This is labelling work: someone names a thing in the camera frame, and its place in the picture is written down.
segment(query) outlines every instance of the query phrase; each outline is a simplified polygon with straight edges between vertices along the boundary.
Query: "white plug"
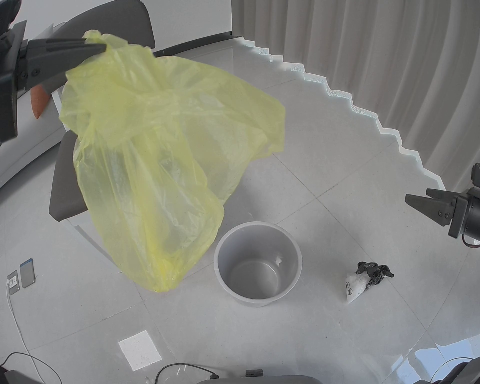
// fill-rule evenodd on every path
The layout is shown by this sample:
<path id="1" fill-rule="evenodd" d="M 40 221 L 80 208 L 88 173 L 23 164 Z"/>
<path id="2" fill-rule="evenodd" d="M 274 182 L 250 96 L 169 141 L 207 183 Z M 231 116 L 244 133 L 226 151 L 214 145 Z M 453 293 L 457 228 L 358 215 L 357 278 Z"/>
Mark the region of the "white plug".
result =
<path id="1" fill-rule="evenodd" d="M 17 283 L 17 276 L 12 277 L 11 279 L 7 280 L 8 282 L 8 289 L 12 289 L 14 286 L 16 286 Z"/>

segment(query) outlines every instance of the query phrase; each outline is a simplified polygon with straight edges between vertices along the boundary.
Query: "curtain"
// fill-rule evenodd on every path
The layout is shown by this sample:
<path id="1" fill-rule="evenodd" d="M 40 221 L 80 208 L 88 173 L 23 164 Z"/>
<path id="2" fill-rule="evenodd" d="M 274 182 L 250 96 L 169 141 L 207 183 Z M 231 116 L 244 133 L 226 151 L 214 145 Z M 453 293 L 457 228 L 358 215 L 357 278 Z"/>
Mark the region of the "curtain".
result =
<path id="1" fill-rule="evenodd" d="M 449 190 L 480 162 L 479 0 L 232 0 L 236 36 L 397 129 Z"/>

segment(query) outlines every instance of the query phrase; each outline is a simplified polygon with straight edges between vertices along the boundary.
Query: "cable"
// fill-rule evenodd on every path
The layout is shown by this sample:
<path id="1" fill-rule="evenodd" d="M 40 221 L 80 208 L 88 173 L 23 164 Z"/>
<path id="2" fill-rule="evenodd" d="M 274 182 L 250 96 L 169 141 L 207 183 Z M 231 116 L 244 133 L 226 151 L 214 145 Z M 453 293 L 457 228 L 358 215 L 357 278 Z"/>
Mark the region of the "cable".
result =
<path id="1" fill-rule="evenodd" d="M 28 350 L 27 346 L 25 345 L 25 342 L 24 342 L 24 337 L 22 336 L 22 332 L 20 331 L 20 327 L 18 326 L 18 323 L 17 323 L 17 319 L 15 318 L 15 314 L 13 313 L 13 307 L 12 307 L 12 302 L 10 301 L 10 294 L 8 293 L 8 288 L 9 288 L 9 285 L 8 285 L 8 281 L 7 281 L 7 285 L 5 286 L 6 287 L 6 292 L 7 292 L 7 301 L 8 301 L 8 308 L 10 309 L 10 313 L 12 314 L 12 317 L 13 317 L 13 321 L 15 321 L 15 325 L 17 327 L 17 331 L 18 331 L 18 335 L 20 336 L 20 339 L 22 341 L 22 344 L 24 345 L 24 348 L 25 350 L 27 351 L 28 353 L 28 356 L 30 356 L 30 351 Z M 40 376 L 40 372 L 38 372 L 38 368 L 36 367 L 36 364 L 34 362 L 34 360 L 32 359 L 32 363 L 33 363 L 33 366 L 35 367 L 35 371 L 38 375 L 38 377 L 40 378 L 41 382 L 43 384 L 45 384 L 45 382 L 43 381 L 42 379 L 42 376 Z"/>
<path id="2" fill-rule="evenodd" d="M 60 380 L 60 384 L 63 384 L 62 381 L 61 381 L 61 378 L 60 378 L 59 374 L 58 374 L 52 367 L 50 367 L 47 363 L 45 363 L 44 361 L 40 360 L 39 358 L 36 358 L 35 356 L 29 355 L 29 354 L 27 354 L 27 353 L 23 353 L 23 352 L 12 352 L 10 355 L 7 356 L 7 358 L 5 359 L 5 361 L 4 361 L 2 364 L 0 364 L 0 367 L 2 367 L 3 365 L 5 365 L 5 363 L 7 362 L 8 358 L 9 358 L 11 355 L 15 355 L 15 354 L 29 356 L 29 357 L 32 359 L 32 361 L 33 361 L 33 359 L 35 359 L 35 360 L 38 360 L 39 362 L 41 362 L 42 364 L 45 364 L 47 367 L 49 367 L 49 368 L 57 375 L 57 377 L 58 377 L 59 380 Z"/>
<path id="3" fill-rule="evenodd" d="M 218 375 L 215 372 L 212 372 L 212 371 L 208 370 L 207 368 L 202 368 L 202 367 L 199 367 L 198 365 L 193 365 L 193 364 L 189 364 L 189 363 L 173 363 L 173 364 L 166 365 L 165 367 L 163 367 L 161 370 L 158 371 L 158 373 L 156 374 L 156 378 L 155 378 L 155 384 L 158 384 L 158 378 L 159 378 L 160 374 L 162 373 L 162 371 L 165 368 L 172 367 L 174 365 L 187 365 L 189 367 L 198 368 L 198 369 L 201 369 L 202 371 L 211 373 L 212 375 L 215 375 L 218 378 Z"/>
<path id="4" fill-rule="evenodd" d="M 469 247 L 469 248 L 480 248 L 480 244 L 468 244 L 466 241 L 465 241 L 465 235 L 462 234 L 462 241 L 463 243 Z"/>
<path id="5" fill-rule="evenodd" d="M 437 372 L 440 370 L 440 368 L 442 368 L 445 364 L 451 362 L 452 360 L 457 360 L 457 359 L 469 359 L 469 360 L 473 360 L 471 357 L 454 357 L 453 359 L 450 359 L 449 361 L 446 361 L 444 362 L 440 367 L 438 367 L 438 369 L 435 371 L 435 373 L 433 374 L 432 378 L 430 379 L 430 383 L 433 381 L 433 378 L 435 377 L 435 375 L 437 374 Z"/>

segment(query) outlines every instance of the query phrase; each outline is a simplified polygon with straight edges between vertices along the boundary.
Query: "white wall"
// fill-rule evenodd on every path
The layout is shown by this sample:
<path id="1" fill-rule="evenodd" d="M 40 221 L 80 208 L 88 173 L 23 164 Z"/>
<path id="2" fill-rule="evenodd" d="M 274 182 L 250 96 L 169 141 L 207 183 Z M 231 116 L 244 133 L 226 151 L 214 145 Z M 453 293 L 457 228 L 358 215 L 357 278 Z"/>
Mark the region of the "white wall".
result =
<path id="1" fill-rule="evenodd" d="M 15 21 L 27 20 L 25 38 L 40 34 L 108 0 L 23 0 Z M 155 50 L 231 31 L 230 0 L 143 0 L 150 14 Z"/>

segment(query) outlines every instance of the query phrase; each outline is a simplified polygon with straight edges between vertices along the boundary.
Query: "bucket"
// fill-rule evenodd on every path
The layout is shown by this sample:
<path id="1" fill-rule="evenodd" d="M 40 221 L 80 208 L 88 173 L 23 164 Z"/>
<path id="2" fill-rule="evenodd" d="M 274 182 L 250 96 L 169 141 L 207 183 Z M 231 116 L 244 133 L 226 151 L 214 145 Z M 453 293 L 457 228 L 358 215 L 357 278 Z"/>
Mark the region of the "bucket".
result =
<path id="1" fill-rule="evenodd" d="M 250 307 L 285 296 L 297 283 L 300 248 L 283 228 L 263 221 L 240 224 L 215 249 L 215 274 L 222 287 Z"/>

